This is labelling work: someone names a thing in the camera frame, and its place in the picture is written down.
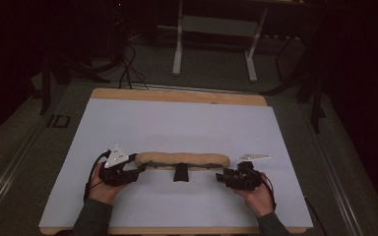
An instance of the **white board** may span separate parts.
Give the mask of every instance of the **white board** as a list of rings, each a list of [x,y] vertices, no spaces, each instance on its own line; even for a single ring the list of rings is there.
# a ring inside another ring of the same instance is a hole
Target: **white board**
[[[96,158],[119,145],[143,151],[226,154],[235,168],[245,152],[271,179],[276,213],[286,227],[312,227],[272,107],[90,99],[53,187],[39,227],[73,227]],[[219,171],[190,171],[173,182],[172,170],[146,170],[117,196],[110,227],[257,227],[241,197],[216,181]]]

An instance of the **hand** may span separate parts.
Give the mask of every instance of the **hand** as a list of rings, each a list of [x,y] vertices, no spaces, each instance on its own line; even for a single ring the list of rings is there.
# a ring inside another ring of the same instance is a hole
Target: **hand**
[[[121,185],[118,187],[112,187],[105,185],[99,178],[99,170],[102,167],[102,163],[99,163],[94,169],[94,177],[91,181],[91,189],[89,192],[89,198],[100,201],[105,204],[112,205],[116,195],[125,188],[127,185]]]
[[[235,194],[241,196],[245,200],[245,204],[256,214],[261,217],[274,211],[273,199],[269,190],[264,184],[261,184],[253,191],[233,190]]]

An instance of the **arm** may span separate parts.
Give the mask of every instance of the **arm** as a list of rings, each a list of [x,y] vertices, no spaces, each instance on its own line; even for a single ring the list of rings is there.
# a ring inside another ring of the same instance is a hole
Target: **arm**
[[[259,221],[260,235],[290,235],[274,213],[272,197],[264,184],[260,185],[254,191],[233,191],[235,194],[241,196],[245,200],[246,205],[256,215],[257,220]]]
[[[112,203],[119,191],[126,185],[119,187],[105,185],[98,177],[100,167],[101,163],[97,165],[94,171],[89,198],[85,201],[71,236],[108,235],[109,221],[113,209]]]

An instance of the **desk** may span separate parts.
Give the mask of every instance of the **desk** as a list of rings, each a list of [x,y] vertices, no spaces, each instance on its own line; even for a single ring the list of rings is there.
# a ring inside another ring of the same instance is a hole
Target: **desk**
[[[262,96],[98,88],[47,202],[39,224],[42,233],[73,226],[93,162],[116,144],[127,153],[224,153],[230,168],[244,152],[268,153],[272,158],[254,164],[273,182],[281,222],[292,233],[312,227],[273,109]],[[146,170],[118,195],[109,232],[257,233],[254,215],[215,180],[215,173],[191,171],[188,183],[173,183],[173,171]]]
[[[257,9],[257,15],[260,16],[256,21],[253,20],[234,20],[223,19],[209,16],[193,16],[185,14],[184,0],[179,0],[178,21],[177,21],[177,42],[174,53],[172,74],[174,76],[180,75],[180,67],[182,60],[182,33],[184,31],[195,31],[225,35],[235,35],[251,37],[250,47],[245,51],[245,61],[250,82],[257,82],[256,70],[253,62],[253,54],[256,50],[257,42],[261,36],[262,28],[265,24],[269,8],[277,5],[285,6],[305,6],[302,0],[297,2],[291,0],[254,0],[254,1],[239,1],[239,5],[252,4],[254,9]]]

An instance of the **dark background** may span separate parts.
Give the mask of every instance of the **dark background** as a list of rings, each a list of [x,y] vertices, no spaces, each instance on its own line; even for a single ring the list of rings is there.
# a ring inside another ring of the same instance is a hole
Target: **dark background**
[[[0,124],[34,93],[31,77],[41,71],[41,49],[49,41],[58,42],[57,46],[73,57],[106,56],[103,48],[109,38],[110,5],[103,1],[77,2],[84,7],[81,16],[98,20],[78,21],[73,1],[0,1]],[[175,26],[177,1],[132,2],[129,20],[134,30],[148,38],[156,37],[157,25]],[[330,29],[352,43],[335,55],[336,60],[330,60],[324,91],[331,97],[378,192],[378,1],[335,4],[347,6],[352,13],[335,17]],[[240,14],[228,9],[224,4],[221,12],[235,17]],[[191,9],[201,10],[196,5]],[[266,34],[292,33],[293,20],[286,12],[281,7],[269,16]],[[90,44],[81,35],[91,35],[97,43]],[[319,39],[320,48],[332,46],[329,30]]]

